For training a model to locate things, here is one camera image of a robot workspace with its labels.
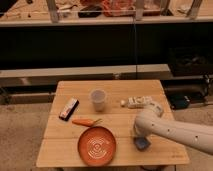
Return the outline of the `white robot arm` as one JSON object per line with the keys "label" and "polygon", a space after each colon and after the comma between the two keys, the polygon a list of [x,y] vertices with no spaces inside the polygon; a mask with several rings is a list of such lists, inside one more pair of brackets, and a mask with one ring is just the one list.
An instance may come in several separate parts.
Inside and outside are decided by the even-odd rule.
{"label": "white robot arm", "polygon": [[146,138],[155,134],[213,155],[213,126],[164,119],[163,112],[158,102],[146,104],[134,120],[136,135]]}

